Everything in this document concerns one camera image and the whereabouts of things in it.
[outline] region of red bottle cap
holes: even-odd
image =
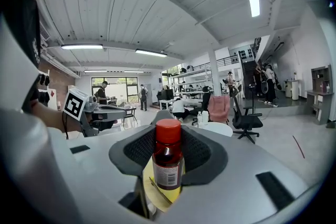
[[[156,123],[156,140],[173,144],[181,139],[181,123],[175,119],[163,119]]]

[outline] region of white bottle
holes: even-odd
[[[199,111],[198,112],[198,115],[197,115],[197,124],[198,124],[198,127],[200,126],[200,124],[203,123],[203,118],[202,118],[202,114],[201,112]]]
[[[209,119],[209,112],[207,112],[206,110],[204,110],[202,112],[202,117],[203,117],[203,124],[207,125],[208,124],[208,119]]]

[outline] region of bottle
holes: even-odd
[[[199,111],[199,112],[198,112],[198,115],[197,115],[197,124],[198,124],[198,125],[199,125],[199,124],[202,124],[202,122],[203,122],[203,117],[202,117],[201,112]]]
[[[152,158],[156,185],[164,190],[179,188],[184,159],[178,120],[163,119],[156,123],[156,146]]]
[[[208,119],[209,119],[209,112],[207,112],[206,110],[204,110],[202,112],[202,117],[203,117],[203,124],[207,125],[208,124]]]

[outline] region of white ceiling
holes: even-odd
[[[260,0],[261,13],[254,18],[248,0],[38,0],[38,5],[51,34],[48,53],[73,71],[158,71],[233,38],[241,42],[260,36],[260,30],[265,35],[297,26],[306,1],[318,0]],[[101,43],[107,49],[64,51],[62,42]],[[136,48],[165,50],[168,57],[135,54]]]

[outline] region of staircase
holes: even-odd
[[[243,63],[243,73],[244,73],[244,90],[245,90],[245,98],[252,99],[252,92],[249,89],[249,85],[254,83],[253,73],[256,69],[256,62],[244,62]]]

